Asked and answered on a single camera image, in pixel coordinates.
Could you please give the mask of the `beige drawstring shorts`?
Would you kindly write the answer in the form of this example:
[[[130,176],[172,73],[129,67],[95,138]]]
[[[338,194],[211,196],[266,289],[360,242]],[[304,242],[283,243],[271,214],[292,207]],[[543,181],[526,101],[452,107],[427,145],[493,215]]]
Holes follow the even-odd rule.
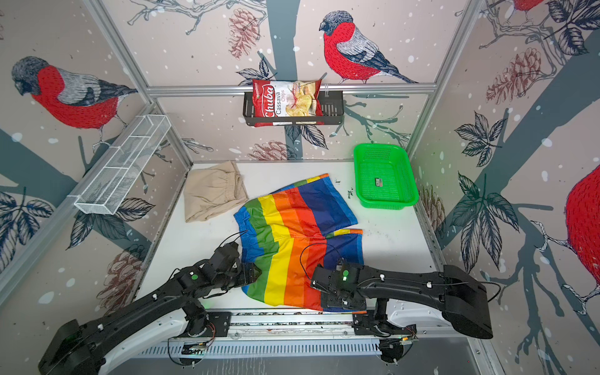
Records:
[[[184,185],[185,222],[207,221],[247,201],[248,194],[235,162],[192,170]]]

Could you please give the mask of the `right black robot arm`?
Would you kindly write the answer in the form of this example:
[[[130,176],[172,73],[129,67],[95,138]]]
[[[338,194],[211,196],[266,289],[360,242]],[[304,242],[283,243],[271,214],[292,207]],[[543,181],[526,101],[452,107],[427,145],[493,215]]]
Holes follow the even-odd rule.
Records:
[[[334,270],[318,266],[309,286],[321,293],[323,309],[353,313],[356,335],[415,338],[415,323],[388,319],[388,302],[397,300],[439,311],[456,332],[467,337],[493,338],[486,287],[455,266],[445,265],[439,272],[403,273],[341,261]]]

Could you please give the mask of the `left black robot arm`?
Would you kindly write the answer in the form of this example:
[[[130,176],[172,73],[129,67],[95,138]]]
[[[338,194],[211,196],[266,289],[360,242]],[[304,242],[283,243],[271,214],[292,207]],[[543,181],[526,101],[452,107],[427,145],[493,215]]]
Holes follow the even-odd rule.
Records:
[[[253,263],[243,263],[238,244],[217,248],[209,259],[175,270],[160,287],[104,317],[71,320],[55,333],[38,363],[41,374],[108,374],[144,350],[179,336],[217,337],[204,299],[256,282]]]

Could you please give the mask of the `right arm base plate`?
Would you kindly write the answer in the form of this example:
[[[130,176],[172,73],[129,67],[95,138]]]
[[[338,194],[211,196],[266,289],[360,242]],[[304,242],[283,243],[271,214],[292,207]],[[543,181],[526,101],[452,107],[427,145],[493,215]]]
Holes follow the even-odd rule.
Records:
[[[375,317],[374,311],[354,313],[351,327],[357,336],[374,336],[376,338],[391,338],[399,335],[409,338],[417,336],[415,324],[398,327],[390,323],[386,317]]]

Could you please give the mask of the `aluminium mounting rail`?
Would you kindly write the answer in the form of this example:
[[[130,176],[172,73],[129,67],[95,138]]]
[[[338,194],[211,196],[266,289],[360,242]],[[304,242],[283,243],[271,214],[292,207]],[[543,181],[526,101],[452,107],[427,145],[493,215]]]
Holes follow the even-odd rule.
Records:
[[[311,339],[358,339],[379,338],[357,336],[351,327],[351,312],[317,312],[308,309],[210,309],[208,311],[231,312],[228,335],[220,340],[311,340]],[[456,331],[442,314],[430,307],[409,302],[391,301],[387,305],[387,320],[395,326],[417,326],[417,336],[421,338],[465,338]]]

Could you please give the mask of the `green plastic basket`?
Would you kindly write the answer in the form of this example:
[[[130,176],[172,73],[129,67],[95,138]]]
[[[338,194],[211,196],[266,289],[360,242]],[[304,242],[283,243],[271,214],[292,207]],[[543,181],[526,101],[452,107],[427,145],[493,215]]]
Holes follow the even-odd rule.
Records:
[[[415,206],[419,192],[409,156],[397,145],[360,144],[353,149],[356,196],[367,209]]]

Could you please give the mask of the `red cassava chips bag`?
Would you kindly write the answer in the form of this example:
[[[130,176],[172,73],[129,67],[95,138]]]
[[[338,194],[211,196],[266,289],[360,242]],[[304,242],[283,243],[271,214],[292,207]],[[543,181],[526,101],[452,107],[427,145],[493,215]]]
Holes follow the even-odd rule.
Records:
[[[289,117],[321,117],[319,102],[322,81],[252,81],[253,118],[264,119],[255,127],[289,125],[278,121]]]

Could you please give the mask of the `rainbow coloured shorts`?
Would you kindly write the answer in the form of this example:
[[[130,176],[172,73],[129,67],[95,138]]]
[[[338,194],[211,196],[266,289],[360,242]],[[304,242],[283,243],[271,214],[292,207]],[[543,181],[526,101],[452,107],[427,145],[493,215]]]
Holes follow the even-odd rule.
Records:
[[[315,269],[334,270],[342,259],[364,263],[363,232],[328,174],[254,198],[234,218],[242,262],[261,272],[242,291],[268,306],[320,311],[322,295],[310,285]]]

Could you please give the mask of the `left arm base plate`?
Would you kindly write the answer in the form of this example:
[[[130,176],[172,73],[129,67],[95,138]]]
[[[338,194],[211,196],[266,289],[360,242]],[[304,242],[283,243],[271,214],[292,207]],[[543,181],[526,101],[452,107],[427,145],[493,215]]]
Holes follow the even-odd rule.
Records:
[[[224,338],[228,335],[231,312],[208,311],[187,325],[178,338]]]

